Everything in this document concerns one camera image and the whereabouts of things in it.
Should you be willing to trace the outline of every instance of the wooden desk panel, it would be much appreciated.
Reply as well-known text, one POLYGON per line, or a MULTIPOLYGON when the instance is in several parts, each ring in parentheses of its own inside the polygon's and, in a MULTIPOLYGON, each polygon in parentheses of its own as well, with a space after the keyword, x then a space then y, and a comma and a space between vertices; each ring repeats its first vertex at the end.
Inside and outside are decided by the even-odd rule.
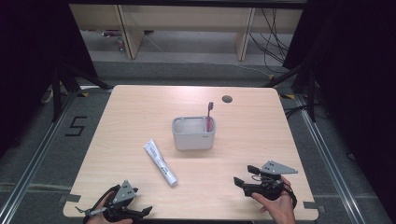
POLYGON ((273 89, 181 86, 117 86, 107 103, 78 173, 71 194, 79 203, 66 203, 67 217, 81 217, 75 206, 91 208, 110 187, 128 179, 139 188, 131 209, 153 206, 146 218, 271 219, 260 205, 233 184, 237 176, 256 183, 248 165, 273 160, 299 171, 285 175, 298 199, 295 216, 314 220, 318 211, 304 209, 313 196, 284 111, 273 89), (224 95, 233 97, 223 103, 224 95), (202 151, 175 148, 171 123, 179 116, 202 116, 214 102, 217 123, 214 146, 202 151), (153 138, 177 177, 171 188, 143 145, 153 138))

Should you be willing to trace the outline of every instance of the gray carpet floor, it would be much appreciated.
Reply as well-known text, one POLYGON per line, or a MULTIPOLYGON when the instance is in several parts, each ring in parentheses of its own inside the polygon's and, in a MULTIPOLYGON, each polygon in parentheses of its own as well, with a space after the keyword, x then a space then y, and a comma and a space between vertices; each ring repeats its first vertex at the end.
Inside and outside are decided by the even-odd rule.
MULTIPOLYGON (((265 66, 242 68, 235 65, 210 63, 96 62, 94 65, 99 78, 109 85, 260 87, 270 81, 263 72, 279 77, 282 72, 287 71, 282 67, 271 67, 271 70, 280 72, 274 73, 265 66)), ((91 85, 84 79, 79 79, 78 82, 82 86, 91 85)), ((279 84, 276 87, 279 94, 290 94, 291 83, 292 78, 279 84)), ((74 99, 11 223, 81 223, 81 219, 68 218, 63 215, 64 204, 60 202, 60 198, 67 194, 73 186, 79 166, 82 164, 109 96, 110 93, 107 91, 92 89, 87 96, 79 96, 74 99), (78 131, 70 129, 70 124, 75 116, 86 117, 79 119, 76 123, 85 126, 85 128, 80 136, 67 136, 69 133, 78 131)), ((293 99, 282 98, 280 101, 285 109, 297 106, 296 100, 293 99)), ((1 203, 8 198, 13 186, 19 181, 28 162, 44 138, 51 125, 52 109, 51 102, 40 107, 20 137, 20 144, 10 148, 6 155, 0 159, 1 203)), ((356 162, 347 158, 347 147, 341 136, 338 135, 326 109, 323 106, 316 106, 315 112, 321 134, 357 200, 366 222, 391 223, 360 167, 356 162)), ((351 223, 301 112, 291 115, 288 121, 309 185, 316 204, 320 208, 318 220, 299 223, 351 223)), ((175 222, 147 221, 147 223, 175 222)), ((177 223, 201 222, 179 221, 177 223)))

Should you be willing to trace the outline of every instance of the toothbrush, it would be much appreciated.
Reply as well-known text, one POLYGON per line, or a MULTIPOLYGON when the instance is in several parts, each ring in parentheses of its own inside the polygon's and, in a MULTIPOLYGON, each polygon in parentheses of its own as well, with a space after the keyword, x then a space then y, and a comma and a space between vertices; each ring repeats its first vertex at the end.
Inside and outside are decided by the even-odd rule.
POLYGON ((206 117, 206 131, 210 132, 210 123, 211 123, 211 118, 210 118, 210 111, 213 109, 213 102, 209 102, 209 105, 207 106, 207 117, 206 117))

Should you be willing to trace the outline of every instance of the light wood surface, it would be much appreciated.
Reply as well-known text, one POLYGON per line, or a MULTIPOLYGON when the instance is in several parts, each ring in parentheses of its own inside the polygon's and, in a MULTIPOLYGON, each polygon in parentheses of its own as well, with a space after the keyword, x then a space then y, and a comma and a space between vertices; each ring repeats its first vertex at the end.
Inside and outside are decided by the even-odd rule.
POLYGON ((153 206, 147 219, 263 220, 261 208, 234 185, 237 176, 248 183, 247 166, 277 161, 298 170, 285 175, 297 196, 295 216, 314 220, 315 209, 301 160, 281 103, 274 89, 183 86, 117 86, 108 100, 71 194, 67 217, 81 217, 75 206, 91 208, 109 188, 128 179, 139 188, 129 208, 153 206), (223 103, 224 95, 233 97, 223 103), (175 117, 204 116, 208 102, 216 120, 214 146, 209 150, 179 151, 171 124, 175 117), (143 145, 152 138, 177 177, 171 188, 143 145))

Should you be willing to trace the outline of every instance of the person's right hand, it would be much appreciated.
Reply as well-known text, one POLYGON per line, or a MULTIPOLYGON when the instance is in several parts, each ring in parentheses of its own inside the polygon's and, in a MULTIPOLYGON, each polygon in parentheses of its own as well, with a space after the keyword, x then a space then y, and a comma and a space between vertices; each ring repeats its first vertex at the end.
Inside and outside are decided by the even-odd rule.
MULTIPOLYGON (((286 184, 285 188, 288 188, 288 185, 290 186, 289 180, 283 176, 282 179, 286 184)), ((266 199, 259 193, 252 193, 251 197, 262 204, 260 212, 264 213, 268 211, 277 224, 295 223, 292 199, 285 190, 283 190, 280 197, 274 201, 266 199)))

